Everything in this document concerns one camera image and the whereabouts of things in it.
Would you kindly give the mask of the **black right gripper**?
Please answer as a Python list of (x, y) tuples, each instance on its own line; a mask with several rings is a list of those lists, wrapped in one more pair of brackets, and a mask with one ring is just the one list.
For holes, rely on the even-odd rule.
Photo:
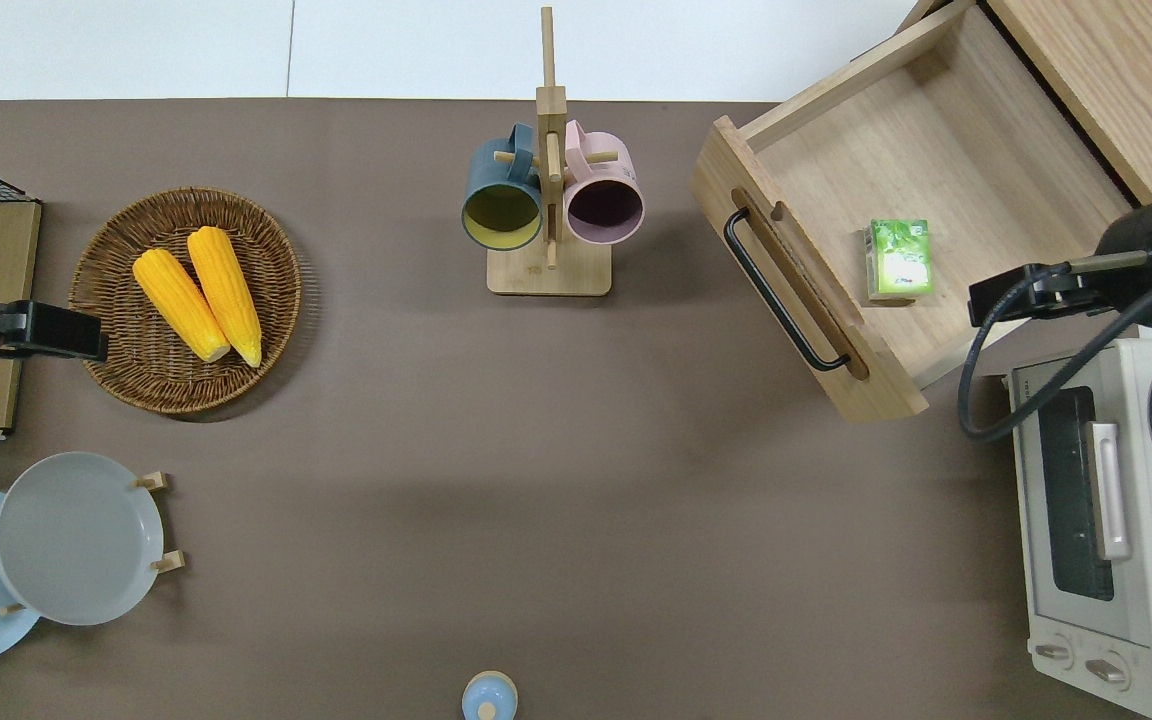
[(969, 286), (969, 323), (1052, 320), (1070, 314), (1102, 313), (1105, 297), (1087, 286), (1068, 263), (1028, 263)]

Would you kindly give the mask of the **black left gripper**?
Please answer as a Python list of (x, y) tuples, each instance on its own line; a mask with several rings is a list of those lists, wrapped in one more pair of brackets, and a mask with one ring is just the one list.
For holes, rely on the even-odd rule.
[(67, 306), (33, 300), (0, 304), (0, 359), (36, 356), (105, 363), (108, 336), (99, 318)]

